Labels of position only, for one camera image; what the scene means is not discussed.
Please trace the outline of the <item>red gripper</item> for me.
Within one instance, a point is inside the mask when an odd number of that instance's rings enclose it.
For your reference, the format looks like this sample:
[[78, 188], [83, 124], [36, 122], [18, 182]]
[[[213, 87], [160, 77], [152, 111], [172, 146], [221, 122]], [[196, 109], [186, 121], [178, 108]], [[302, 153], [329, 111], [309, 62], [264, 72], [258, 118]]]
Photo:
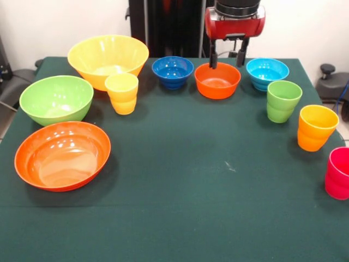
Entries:
[[264, 7], [258, 7], [256, 14], [252, 17], [243, 18], [225, 17], [217, 13], [214, 7], [207, 8], [204, 21], [206, 35], [210, 38], [209, 67], [217, 67], [216, 40], [234, 40], [238, 38], [243, 40], [237, 53], [236, 66], [242, 67], [245, 63], [249, 40], [262, 33], [265, 19], [266, 12]]

